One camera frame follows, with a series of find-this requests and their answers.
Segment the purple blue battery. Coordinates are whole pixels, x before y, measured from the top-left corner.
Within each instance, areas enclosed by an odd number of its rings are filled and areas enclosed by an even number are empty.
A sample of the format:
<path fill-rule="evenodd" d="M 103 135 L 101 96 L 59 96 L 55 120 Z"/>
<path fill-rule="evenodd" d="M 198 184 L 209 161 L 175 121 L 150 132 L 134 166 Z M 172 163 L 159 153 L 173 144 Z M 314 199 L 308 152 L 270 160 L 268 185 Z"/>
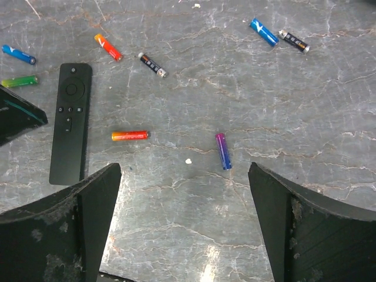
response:
<path fill-rule="evenodd" d="M 226 137 L 224 133 L 218 133 L 215 135 L 215 138 L 219 150 L 221 165 L 224 170 L 230 170 L 232 166 L 230 161 L 230 154 L 227 148 Z"/>

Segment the black remote control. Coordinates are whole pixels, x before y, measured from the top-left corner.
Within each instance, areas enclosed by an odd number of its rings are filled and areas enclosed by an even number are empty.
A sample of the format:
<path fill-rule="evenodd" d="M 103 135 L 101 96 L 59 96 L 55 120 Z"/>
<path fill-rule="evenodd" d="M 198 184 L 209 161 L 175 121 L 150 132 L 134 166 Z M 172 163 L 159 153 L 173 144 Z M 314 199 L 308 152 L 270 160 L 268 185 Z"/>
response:
<path fill-rule="evenodd" d="M 92 67 L 60 66 L 49 183 L 70 186 L 85 177 Z"/>

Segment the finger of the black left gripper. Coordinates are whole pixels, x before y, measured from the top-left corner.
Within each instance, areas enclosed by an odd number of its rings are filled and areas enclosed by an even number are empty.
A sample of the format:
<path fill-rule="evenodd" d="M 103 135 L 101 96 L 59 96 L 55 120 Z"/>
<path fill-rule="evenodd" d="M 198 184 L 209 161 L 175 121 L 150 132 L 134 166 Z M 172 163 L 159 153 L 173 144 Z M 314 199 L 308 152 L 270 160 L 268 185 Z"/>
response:
<path fill-rule="evenodd" d="M 48 123 L 46 113 L 1 85 L 1 146 Z"/>

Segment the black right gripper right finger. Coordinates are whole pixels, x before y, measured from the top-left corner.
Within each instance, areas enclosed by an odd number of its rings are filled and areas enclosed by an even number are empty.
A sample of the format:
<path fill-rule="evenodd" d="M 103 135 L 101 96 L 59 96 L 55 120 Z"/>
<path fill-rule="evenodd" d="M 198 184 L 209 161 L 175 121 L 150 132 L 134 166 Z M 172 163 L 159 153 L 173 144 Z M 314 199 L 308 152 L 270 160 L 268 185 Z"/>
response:
<path fill-rule="evenodd" d="M 375 212 L 253 162 L 250 190 L 275 281 L 375 281 Z"/>

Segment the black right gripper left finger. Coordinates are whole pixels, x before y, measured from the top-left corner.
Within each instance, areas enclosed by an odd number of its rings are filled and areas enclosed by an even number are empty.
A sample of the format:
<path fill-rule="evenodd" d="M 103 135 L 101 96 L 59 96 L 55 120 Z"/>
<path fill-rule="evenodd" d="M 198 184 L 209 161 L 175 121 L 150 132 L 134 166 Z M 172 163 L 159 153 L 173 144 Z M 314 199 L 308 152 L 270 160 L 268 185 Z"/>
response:
<path fill-rule="evenodd" d="M 96 281 L 122 174 L 111 163 L 1 214 L 1 281 Z"/>

